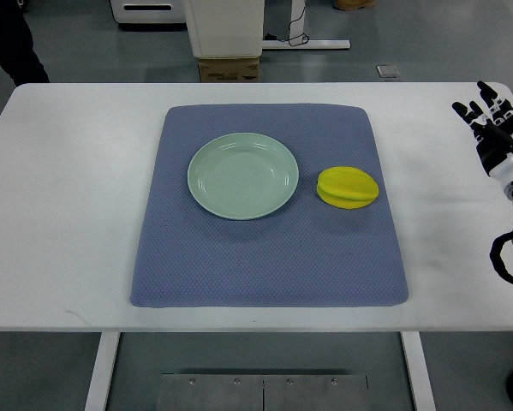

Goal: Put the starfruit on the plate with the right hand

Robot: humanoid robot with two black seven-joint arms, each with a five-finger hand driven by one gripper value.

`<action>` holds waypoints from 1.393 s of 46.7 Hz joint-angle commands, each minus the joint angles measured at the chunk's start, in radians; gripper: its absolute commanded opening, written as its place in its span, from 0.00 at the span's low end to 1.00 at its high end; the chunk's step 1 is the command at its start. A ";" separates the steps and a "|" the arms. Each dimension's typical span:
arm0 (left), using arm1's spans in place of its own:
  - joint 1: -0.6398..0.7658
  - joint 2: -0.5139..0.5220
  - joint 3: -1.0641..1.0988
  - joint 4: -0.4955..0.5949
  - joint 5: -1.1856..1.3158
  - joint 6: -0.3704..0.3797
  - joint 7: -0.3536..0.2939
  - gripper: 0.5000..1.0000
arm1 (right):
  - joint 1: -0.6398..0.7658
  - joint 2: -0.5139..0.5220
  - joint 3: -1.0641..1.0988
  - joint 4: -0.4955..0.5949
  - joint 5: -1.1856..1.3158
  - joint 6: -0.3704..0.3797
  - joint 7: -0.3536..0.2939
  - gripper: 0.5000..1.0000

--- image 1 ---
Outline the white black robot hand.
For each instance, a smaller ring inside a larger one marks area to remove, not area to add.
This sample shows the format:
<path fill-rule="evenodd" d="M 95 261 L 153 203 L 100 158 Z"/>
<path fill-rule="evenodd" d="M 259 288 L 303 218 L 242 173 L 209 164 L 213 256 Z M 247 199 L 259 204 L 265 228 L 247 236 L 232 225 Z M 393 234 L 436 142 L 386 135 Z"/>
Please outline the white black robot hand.
<path fill-rule="evenodd" d="M 455 102 L 452 109 L 472 130 L 484 171 L 513 202 L 513 105 L 484 81 L 479 80 L 477 87 L 485 109 L 475 101 Z"/>

